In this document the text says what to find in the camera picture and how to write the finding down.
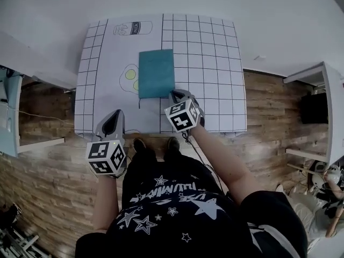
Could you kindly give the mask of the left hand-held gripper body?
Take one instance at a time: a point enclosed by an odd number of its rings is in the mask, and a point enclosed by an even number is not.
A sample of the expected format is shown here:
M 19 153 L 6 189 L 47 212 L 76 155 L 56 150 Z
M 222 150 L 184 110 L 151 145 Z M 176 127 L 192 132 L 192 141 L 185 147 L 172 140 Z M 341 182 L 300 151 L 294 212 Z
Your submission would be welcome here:
M 85 158 L 95 176 L 120 177 L 127 167 L 127 148 L 123 133 L 111 135 L 96 133 L 87 143 Z

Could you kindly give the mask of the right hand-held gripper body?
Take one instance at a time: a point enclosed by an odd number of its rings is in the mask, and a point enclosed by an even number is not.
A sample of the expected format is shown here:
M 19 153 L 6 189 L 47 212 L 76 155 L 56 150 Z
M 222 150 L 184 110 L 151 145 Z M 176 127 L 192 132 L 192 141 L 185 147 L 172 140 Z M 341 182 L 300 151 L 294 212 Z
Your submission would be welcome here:
M 169 103 L 169 107 L 164 112 L 175 132 L 188 131 L 198 124 L 205 126 L 204 112 L 195 97 L 180 101 L 178 104 Z

